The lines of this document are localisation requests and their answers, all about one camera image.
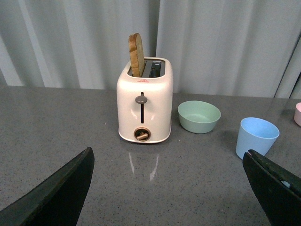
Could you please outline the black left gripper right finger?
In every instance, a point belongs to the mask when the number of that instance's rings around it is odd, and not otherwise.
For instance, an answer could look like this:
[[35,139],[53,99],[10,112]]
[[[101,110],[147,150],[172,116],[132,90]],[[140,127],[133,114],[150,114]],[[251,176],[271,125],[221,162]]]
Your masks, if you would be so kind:
[[255,150],[244,154],[250,186],[272,226],[301,224],[301,179]]

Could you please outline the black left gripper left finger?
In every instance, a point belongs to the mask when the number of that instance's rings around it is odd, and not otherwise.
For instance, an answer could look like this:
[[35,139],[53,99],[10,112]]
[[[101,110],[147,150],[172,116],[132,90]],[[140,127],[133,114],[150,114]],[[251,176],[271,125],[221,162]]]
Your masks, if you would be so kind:
[[86,148],[0,212],[2,226],[75,226],[90,188],[95,157]]

